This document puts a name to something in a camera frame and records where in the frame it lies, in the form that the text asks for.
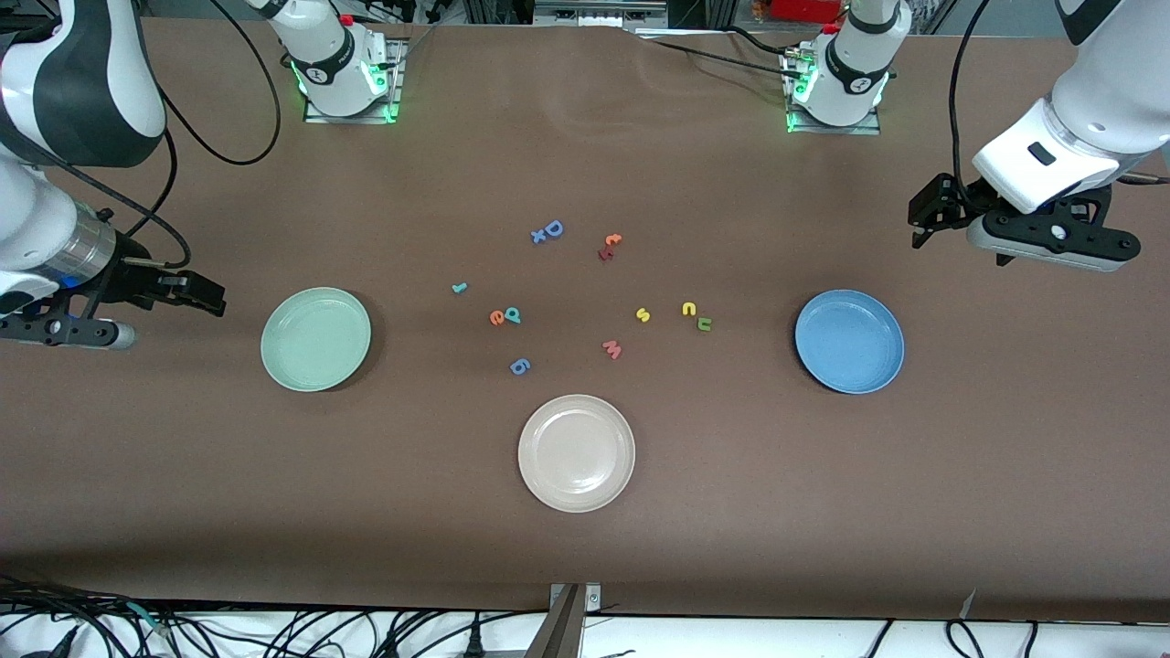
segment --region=metal bracket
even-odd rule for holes
[[[587,587],[580,583],[560,585],[560,591],[555,595],[552,609],[544,617],[541,630],[536,631],[536,637],[524,652],[524,658],[580,656],[581,633],[585,631],[585,605],[589,601]]]
[[[557,603],[557,597],[565,589],[565,584],[556,583],[549,589],[549,608]],[[601,583],[585,583],[585,611],[597,612],[601,609]]]

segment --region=cable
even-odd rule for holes
[[[687,21],[687,19],[690,18],[690,13],[694,12],[695,7],[697,7],[698,4],[702,2],[702,1],[703,0],[695,0],[695,4],[691,5],[689,9],[687,9],[687,13],[683,14],[682,18],[679,19],[679,21],[674,23],[675,29],[679,29],[682,26],[682,23],[684,23]]]
[[[972,658],[965,651],[963,651],[962,649],[959,649],[958,647],[958,643],[955,642],[955,635],[954,635],[955,626],[958,626],[958,628],[963,629],[964,632],[966,632],[966,637],[971,640],[971,646],[975,647],[975,654],[978,656],[978,658],[983,658],[983,647],[979,646],[979,642],[977,639],[975,639],[975,633],[971,632],[970,626],[968,626],[966,622],[964,622],[963,619],[951,619],[951,621],[947,622],[947,628],[945,628],[945,630],[947,630],[947,642],[950,643],[951,649],[955,650],[955,653],[958,653],[963,658]]]
[[[1166,185],[1170,184],[1170,177],[1168,176],[1155,176],[1152,173],[1144,173],[1141,171],[1130,171],[1129,173],[1123,173],[1117,178],[1117,183],[1124,185]]]
[[[886,625],[878,631],[878,637],[874,638],[873,645],[869,647],[869,653],[866,653],[866,658],[874,658],[878,656],[878,649],[881,647],[881,640],[886,639],[886,633],[889,632],[889,628],[894,625],[894,619],[886,619]]]
[[[951,125],[951,167],[954,169],[955,183],[958,186],[958,196],[963,203],[971,206],[979,213],[986,212],[986,208],[976,206],[971,198],[966,194],[966,187],[963,185],[963,171],[959,157],[959,144],[958,144],[958,115],[955,111],[955,91],[958,88],[958,70],[963,64],[963,54],[966,52],[966,44],[971,41],[971,33],[975,32],[975,23],[979,22],[979,16],[983,15],[983,11],[987,8],[987,2],[991,0],[982,0],[979,6],[975,8],[975,13],[971,14],[971,22],[966,23],[966,30],[963,32],[963,40],[958,42],[958,50],[955,53],[955,66],[951,67],[951,82],[950,90],[947,92],[947,111],[950,116]]]
[[[414,631],[422,628],[424,624],[436,619],[442,616],[439,611],[427,611],[418,612],[410,619],[402,623],[401,628],[398,628],[397,617],[395,623],[391,625],[390,631],[386,632],[386,639],[383,640],[377,649],[374,649],[374,658],[380,658],[383,656],[398,656],[398,646],[411,636]]]
[[[194,619],[187,619],[187,618],[184,618],[184,617],[176,617],[176,619],[179,621],[179,623],[193,624],[197,630],[200,629],[200,628],[202,628],[202,625],[204,625],[202,622],[195,622]],[[227,639],[227,640],[230,640],[230,642],[239,642],[239,643],[243,643],[243,644],[252,644],[254,646],[263,646],[263,647],[269,649],[269,650],[277,649],[275,646],[275,640],[273,640],[273,642],[264,642],[264,640],[255,639],[255,638],[250,638],[250,637],[234,636],[234,635],[220,632],[220,631],[218,631],[218,630],[215,630],[214,628],[211,628],[211,626],[202,628],[202,631],[206,632],[206,633],[208,633],[208,635],[213,635],[213,636],[215,636],[218,638]],[[294,658],[310,658],[308,654],[305,654],[305,653],[298,653],[296,651],[284,651],[284,653],[287,656],[292,656]]]
[[[1035,636],[1040,632],[1040,622],[1032,622],[1032,632],[1027,636],[1027,644],[1024,645],[1024,658],[1032,658],[1032,645],[1035,644]]]
[[[472,624],[468,624],[468,625],[466,625],[466,626],[463,626],[463,628],[461,628],[459,630],[452,631],[452,632],[449,632],[449,633],[440,637],[439,639],[432,642],[431,644],[424,646],[422,649],[415,651],[414,656],[412,656],[411,658],[420,658],[424,653],[426,653],[427,651],[431,651],[432,649],[439,646],[440,644],[447,642],[448,639],[450,639],[450,638],[453,638],[453,637],[455,637],[457,635],[461,635],[461,633],[463,633],[466,631],[472,630],[472,626],[474,626],[476,624],[482,626],[483,624],[490,624],[491,622],[498,622],[500,619],[507,619],[508,617],[517,617],[519,615],[534,615],[534,614],[537,614],[537,612],[548,612],[548,610],[516,610],[514,612],[504,612],[503,615],[496,615],[495,617],[493,617],[490,619],[483,619],[482,622],[473,622]]]
[[[174,179],[179,176],[179,155],[174,150],[174,137],[171,137],[171,129],[167,128],[163,131],[163,138],[166,139],[166,152],[171,159],[171,171],[166,174],[166,184],[163,185],[163,191],[159,192],[158,198],[154,199],[154,205],[150,207],[150,212],[157,213],[163,204],[166,203],[166,198],[171,196],[171,190],[174,187]],[[142,219],[135,224],[130,231],[126,231],[126,238],[133,237],[138,233],[138,229],[146,225],[150,218],[143,215]]]
[[[229,23],[232,23],[232,27],[234,27],[235,30],[240,34],[240,36],[243,39],[243,42],[248,44],[248,49],[252,50],[253,56],[256,57],[256,63],[260,64],[260,70],[264,74],[264,82],[268,83],[268,91],[273,95],[273,109],[276,115],[276,121],[273,125],[273,136],[268,140],[268,145],[264,146],[264,150],[261,151],[259,156],[255,156],[253,158],[248,158],[245,160],[236,160],[229,158],[223,153],[216,151],[214,148],[212,148],[212,145],[208,144],[207,140],[205,140],[201,135],[199,135],[199,131],[197,131],[194,126],[191,125],[191,122],[187,121],[187,117],[183,116],[183,112],[179,111],[179,108],[176,107],[174,102],[171,101],[171,98],[166,95],[166,91],[164,91],[161,87],[159,87],[159,94],[161,94],[163,102],[166,103],[166,107],[171,108],[171,112],[174,114],[174,118],[179,119],[179,123],[183,124],[183,128],[187,129],[187,132],[190,132],[191,136],[195,138],[195,142],[199,142],[199,145],[202,146],[205,151],[207,151],[219,160],[225,162],[229,165],[247,166],[256,164],[260,160],[267,158],[268,153],[273,152],[273,149],[276,146],[276,140],[281,136],[281,98],[280,95],[276,92],[276,83],[273,82],[273,75],[268,71],[268,64],[266,64],[264,59],[260,56],[260,50],[256,49],[256,44],[252,42],[252,39],[248,37],[248,34],[246,32],[243,32],[243,28],[240,27],[240,23],[232,18],[232,14],[229,14],[227,9],[223,8],[223,5],[219,4],[219,0],[207,0],[207,1],[214,5],[215,8],[219,9],[219,13],[223,14],[223,18],[227,19]]]
[[[670,49],[674,49],[674,50],[682,50],[683,53],[689,53],[691,55],[698,55],[701,57],[709,57],[711,60],[718,60],[721,62],[728,62],[730,64],[746,67],[749,69],[756,69],[756,70],[762,70],[762,71],[768,71],[768,73],[775,73],[776,75],[782,75],[782,76],[785,76],[785,77],[799,77],[800,76],[800,74],[798,74],[797,71],[780,70],[780,69],[772,68],[772,67],[765,67],[763,64],[755,64],[752,62],[744,62],[743,60],[735,60],[735,59],[731,59],[731,57],[724,57],[723,55],[716,55],[714,53],[704,53],[703,50],[695,50],[694,48],[687,48],[686,46],[677,46],[675,43],[666,43],[665,41],[658,41],[658,40],[655,40],[654,43],[658,43],[659,46],[661,46],[663,48],[670,48]]]
[[[37,616],[37,615],[40,615],[40,614],[41,614],[41,612],[28,612],[27,615],[25,615],[25,616],[23,616],[23,617],[21,617],[20,619],[16,619],[15,622],[13,622],[13,623],[8,624],[7,626],[5,626],[5,628],[0,629],[0,637],[4,637],[4,635],[5,635],[6,632],[8,632],[8,631],[11,631],[12,629],[14,629],[14,628],[15,628],[15,626],[16,626],[18,624],[22,624],[22,623],[25,623],[25,622],[27,622],[27,621],[32,619],[33,617],[35,617],[35,616]]]
[[[171,226],[170,224],[167,224],[165,219],[163,219],[161,217],[159,217],[158,214],[156,214],[153,211],[151,211],[151,210],[146,208],[146,207],[143,207],[143,205],[139,204],[138,201],[136,201],[136,200],[126,197],[122,192],[118,192],[117,190],[110,187],[109,185],[102,183],[101,180],[97,180],[92,176],[90,176],[90,174],[81,171],[80,169],[73,166],[71,164],[64,162],[56,153],[54,153],[53,151],[49,151],[48,149],[44,149],[43,146],[41,146],[36,142],[29,139],[28,137],[26,137],[19,130],[14,130],[14,129],[12,129],[12,128],[9,128],[7,125],[0,124],[0,131],[4,131],[9,137],[16,139],[22,145],[25,145],[26,148],[30,149],[34,153],[39,155],[40,157],[42,157],[42,158],[49,160],[50,163],[57,165],[58,167],[61,167],[62,170],[64,170],[67,173],[69,173],[74,178],[80,179],[81,181],[83,181],[87,185],[89,185],[89,186],[98,190],[99,192],[102,192],[103,194],[105,194],[106,197],[110,197],[111,199],[113,199],[116,201],[119,201],[122,204],[125,204],[126,206],[130,206],[131,210],[133,210],[135,212],[140,213],[143,217],[149,218],[151,221],[153,221],[154,224],[159,225],[159,227],[161,227],[163,231],[166,231],[171,235],[171,238],[176,242],[178,242],[179,247],[183,249],[183,258],[180,260],[178,260],[178,261],[174,261],[174,262],[165,262],[165,263],[163,263],[163,268],[164,269],[178,269],[180,267],[186,267],[187,263],[191,262],[191,246],[187,245],[187,240],[183,237],[181,233],[179,233],[178,231],[176,231],[173,226]]]
[[[370,617],[370,612],[369,611],[366,611],[366,612],[358,612],[357,615],[355,615],[355,616],[350,617],[349,619],[342,622],[340,624],[337,625],[337,628],[335,628],[333,630],[329,631],[328,633],[321,636],[317,639],[317,642],[312,646],[310,646],[308,651],[305,651],[305,653],[308,653],[309,656],[312,656],[312,653],[315,651],[317,651],[317,649],[319,649],[322,646],[325,646],[326,645],[325,640],[328,640],[329,638],[331,638],[335,635],[337,635],[338,631],[340,631],[345,626],[352,624],[353,622],[357,622],[358,619],[369,618],[369,617]]]
[[[385,7],[385,6],[383,6],[383,7],[376,7],[373,5],[373,0],[369,0],[369,1],[363,0],[363,5],[365,5],[366,11],[371,11],[372,12],[374,9],[378,9],[379,12],[386,14],[387,16],[397,20],[400,23],[405,23],[406,22],[406,19],[404,19],[401,15],[395,14],[394,12],[391,12],[390,7]]]
[[[36,0],[36,4],[40,5],[42,9],[44,9],[44,13],[48,14],[49,18],[53,18],[53,19],[57,18],[57,13],[54,12],[51,7],[49,7],[48,5],[46,5],[44,0]]]
[[[475,621],[472,622],[472,637],[467,640],[467,649],[463,650],[463,658],[483,658],[487,651],[483,650],[483,636],[480,633],[480,611],[475,611]]]
[[[751,43],[752,46],[755,46],[756,48],[759,48],[760,50],[763,50],[765,53],[771,53],[773,55],[783,55],[784,52],[785,52],[785,49],[786,49],[786,48],[777,48],[776,46],[769,46],[768,43],[764,43],[763,41],[756,39],[756,36],[753,34],[751,34],[746,29],[743,29],[739,26],[729,25],[727,27],[721,27],[718,29],[720,29],[720,32],[734,32],[734,33],[738,34],[739,36],[746,39],[749,43]]]

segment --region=white floor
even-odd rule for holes
[[[211,628],[270,640],[291,618],[292,612],[216,612],[192,614],[188,617],[207,622]],[[298,636],[294,651],[307,651],[321,636],[353,616],[339,612]],[[321,658],[360,658],[370,656],[390,625],[392,612],[372,616],[371,624],[350,624],[331,639],[337,646],[315,652]],[[523,650],[536,635],[543,615],[525,615],[483,626],[487,650]],[[4,629],[20,615],[0,615]],[[469,612],[443,615],[412,635],[400,647],[401,658],[415,653],[434,639],[467,625]],[[138,640],[125,622],[105,619],[133,653]],[[845,619],[702,619],[702,618],[622,618],[591,617],[581,645],[583,658],[605,658],[634,650],[634,658],[696,657],[777,657],[784,658],[860,658],[866,656],[881,621]],[[73,622],[51,622],[47,616],[25,622],[0,636],[0,656],[18,658],[33,651],[50,650],[73,628]],[[1030,626],[1026,623],[970,622],[986,658],[1020,658]],[[882,658],[962,658],[947,643],[942,622],[896,622],[882,642]],[[975,656],[965,636],[958,631],[959,646]],[[468,633],[462,633],[427,652],[426,658],[461,656]],[[230,640],[216,640],[223,658],[260,658],[263,647]],[[171,657],[173,651],[159,637],[147,638],[150,653]],[[201,656],[193,646],[180,642],[184,656]],[[1033,658],[1161,658],[1170,652],[1170,628],[1164,625],[1120,624],[1041,624],[1032,650]],[[74,643],[70,658],[106,658],[106,647],[94,629],[83,626]]]

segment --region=white plate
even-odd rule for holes
[[[331,389],[357,371],[370,351],[370,316],[337,288],[301,290],[276,307],[260,337],[273,379],[294,391]]]
[[[541,502],[593,512],[618,498],[634,473],[634,432],[604,399],[564,396],[528,419],[518,459],[524,484]]]

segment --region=blue plate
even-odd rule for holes
[[[902,369],[906,344],[894,314],[856,290],[828,290],[797,318],[797,352],[813,377],[842,393],[872,393]]]

